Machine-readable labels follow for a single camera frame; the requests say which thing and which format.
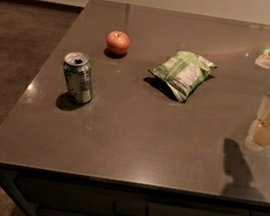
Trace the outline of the green jalapeno chip bag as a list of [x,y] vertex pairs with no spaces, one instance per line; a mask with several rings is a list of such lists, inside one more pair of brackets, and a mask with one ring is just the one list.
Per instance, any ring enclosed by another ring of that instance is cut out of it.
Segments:
[[216,64],[203,56],[181,50],[150,73],[166,83],[177,101],[182,103],[216,68]]

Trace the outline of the red apple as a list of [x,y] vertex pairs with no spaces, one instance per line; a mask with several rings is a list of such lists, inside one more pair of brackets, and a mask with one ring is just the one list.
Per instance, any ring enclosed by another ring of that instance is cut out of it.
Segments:
[[130,46],[130,39],[124,31],[114,30],[106,36],[106,45],[110,53],[124,55]]

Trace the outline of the green soda can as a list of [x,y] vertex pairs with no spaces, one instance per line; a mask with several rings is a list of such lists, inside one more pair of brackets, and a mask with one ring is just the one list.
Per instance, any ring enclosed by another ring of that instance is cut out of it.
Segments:
[[70,52],[64,59],[64,76],[68,95],[73,102],[86,104],[92,100],[90,58],[82,52]]

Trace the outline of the dark drawer cabinet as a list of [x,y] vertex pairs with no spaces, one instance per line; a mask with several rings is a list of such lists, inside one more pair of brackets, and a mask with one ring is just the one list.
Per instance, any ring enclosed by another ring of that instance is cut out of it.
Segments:
[[0,164],[0,186],[28,216],[270,216],[270,207]]

